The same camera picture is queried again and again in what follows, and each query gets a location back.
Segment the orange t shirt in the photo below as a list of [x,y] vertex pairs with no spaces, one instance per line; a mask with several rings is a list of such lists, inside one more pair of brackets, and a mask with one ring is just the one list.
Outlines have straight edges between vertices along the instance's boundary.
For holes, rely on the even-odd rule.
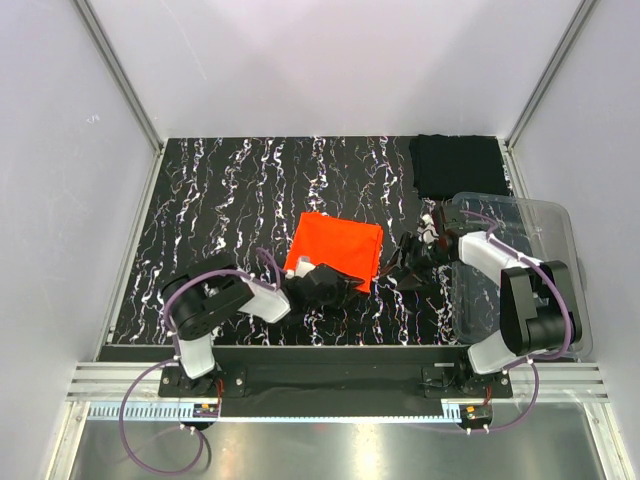
[[383,228],[377,224],[304,212],[300,215],[284,269],[294,270],[298,259],[307,257],[314,265],[326,264],[361,279],[363,283],[357,290],[369,294],[372,280],[378,274],[383,239]]

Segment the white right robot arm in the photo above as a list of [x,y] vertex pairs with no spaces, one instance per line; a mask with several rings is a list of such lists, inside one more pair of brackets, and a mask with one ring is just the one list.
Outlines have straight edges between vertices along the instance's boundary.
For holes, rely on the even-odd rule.
[[463,350],[453,365],[427,378],[426,393],[457,391],[481,396],[510,368],[556,360],[581,341],[583,326],[569,266],[541,260],[499,240],[496,220],[451,202],[422,216],[404,233],[381,268],[399,291],[418,291],[432,271],[460,264],[479,271],[499,289],[498,329]]

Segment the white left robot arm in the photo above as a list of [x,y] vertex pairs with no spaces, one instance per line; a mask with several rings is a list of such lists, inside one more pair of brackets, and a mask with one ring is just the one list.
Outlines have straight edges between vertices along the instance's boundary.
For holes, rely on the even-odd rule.
[[363,285],[363,279],[305,256],[294,269],[277,271],[273,284],[241,270],[225,255],[201,262],[161,289],[167,335],[178,362],[163,369],[161,386],[177,389],[180,396],[204,396],[220,387],[212,333],[236,315],[296,324],[310,311],[344,307]]

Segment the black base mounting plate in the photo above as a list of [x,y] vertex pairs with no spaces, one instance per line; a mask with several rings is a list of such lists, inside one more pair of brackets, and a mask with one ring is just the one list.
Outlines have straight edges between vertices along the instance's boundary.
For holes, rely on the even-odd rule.
[[328,404],[415,411],[420,403],[444,399],[512,398],[507,376],[481,396],[426,393],[424,380],[438,377],[463,350],[456,346],[216,346],[213,354],[222,385],[204,396],[180,396],[175,388],[163,388],[165,367],[148,379],[159,397],[269,406]]

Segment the folded black t shirt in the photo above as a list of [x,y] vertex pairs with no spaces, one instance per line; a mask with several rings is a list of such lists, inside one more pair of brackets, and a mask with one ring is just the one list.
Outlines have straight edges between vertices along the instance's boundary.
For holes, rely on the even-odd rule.
[[495,137],[418,135],[409,141],[409,151],[420,198],[443,201],[462,192],[510,193]]

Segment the clear plastic bin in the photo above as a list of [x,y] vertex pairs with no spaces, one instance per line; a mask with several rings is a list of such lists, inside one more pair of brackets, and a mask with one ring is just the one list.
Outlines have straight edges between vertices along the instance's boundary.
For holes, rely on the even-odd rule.
[[[543,261],[569,267],[582,324],[581,340],[569,347],[570,358],[591,354],[593,341],[570,217],[564,207],[541,200],[458,193],[451,204],[499,224],[494,234],[511,248]],[[499,287],[479,270],[462,263],[451,267],[452,328],[461,344],[471,345],[499,329]]]

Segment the right orange connector block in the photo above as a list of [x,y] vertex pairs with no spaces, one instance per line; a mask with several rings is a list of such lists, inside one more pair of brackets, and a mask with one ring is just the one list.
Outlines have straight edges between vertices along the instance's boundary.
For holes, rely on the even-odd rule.
[[490,405],[468,405],[464,408],[465,417],[469,420],[489,418],[492,416]]

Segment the orange connector block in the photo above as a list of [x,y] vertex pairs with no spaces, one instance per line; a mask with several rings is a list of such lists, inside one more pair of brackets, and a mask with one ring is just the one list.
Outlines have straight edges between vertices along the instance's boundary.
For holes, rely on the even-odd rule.
[[194,418],[213,418],[219,416],[219,405],[213,403],[196,403],[193,408]]
[[492,416],[490,405],[468,405],[464,408],[465,417],[469,420],[489,418]]

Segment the left orange connector block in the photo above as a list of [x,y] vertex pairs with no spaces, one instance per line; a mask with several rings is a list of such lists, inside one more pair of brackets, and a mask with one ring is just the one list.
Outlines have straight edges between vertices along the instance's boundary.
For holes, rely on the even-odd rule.
[[193,408],[194,418],[213,418],[219,416],[219,405],[213,403],[196,403]]

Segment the right aluminium frame post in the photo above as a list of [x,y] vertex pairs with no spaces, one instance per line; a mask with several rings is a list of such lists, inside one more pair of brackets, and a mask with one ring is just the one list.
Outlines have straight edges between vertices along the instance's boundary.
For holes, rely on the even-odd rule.
[[522,137],[599,4],[598,0],[581,0],[578,3],[523,110],[505,138],[508,150],[512,150]]

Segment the aluminium frame post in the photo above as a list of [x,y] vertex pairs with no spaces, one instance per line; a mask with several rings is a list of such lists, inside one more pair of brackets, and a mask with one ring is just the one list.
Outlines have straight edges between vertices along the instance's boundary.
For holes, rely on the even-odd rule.
[[87,30],[147,143],[155,153],[160,152],[164,141],[154,127],[150,116],[147,114],[92,2],[88,0],[71,0],[71,4],[79,15],[82,24]]
[[581,0],[578,3],[523,110],[505,138],[508,150],[512,150],[522,137],[599,4],[598,0]]

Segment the left aluminium frame post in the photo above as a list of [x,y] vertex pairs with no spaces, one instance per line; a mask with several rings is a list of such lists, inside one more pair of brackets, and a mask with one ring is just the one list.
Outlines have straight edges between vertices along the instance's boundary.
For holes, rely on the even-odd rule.
[[164,141],[154,127],[150,116],[147,114],[92,2],[88,0],[71,0],[71,4],[79,15],[82,24],[87,30],[147,143],[155,153],[160,152]]

